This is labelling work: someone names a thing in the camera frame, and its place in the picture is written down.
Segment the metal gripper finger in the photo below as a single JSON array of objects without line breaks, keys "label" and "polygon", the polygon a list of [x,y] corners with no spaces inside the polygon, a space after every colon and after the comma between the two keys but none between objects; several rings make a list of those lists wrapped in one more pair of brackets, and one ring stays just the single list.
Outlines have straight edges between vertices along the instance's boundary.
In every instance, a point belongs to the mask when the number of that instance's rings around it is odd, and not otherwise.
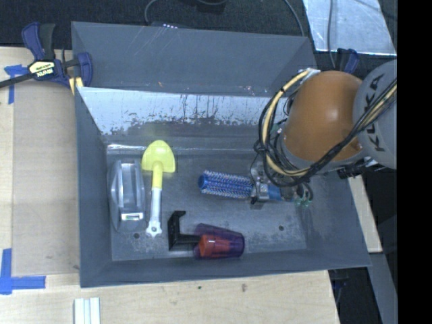
[{"label": "metal gripper finger", "polygon": [[255,184],[267,184],[267,175],[263,162],[254,162],[251,165],[250,176]]},{"label": "metal gripper finger", "polygon": [[268,185],[254,184],[250,192],[251,205],[262,205],[269,200]]}]

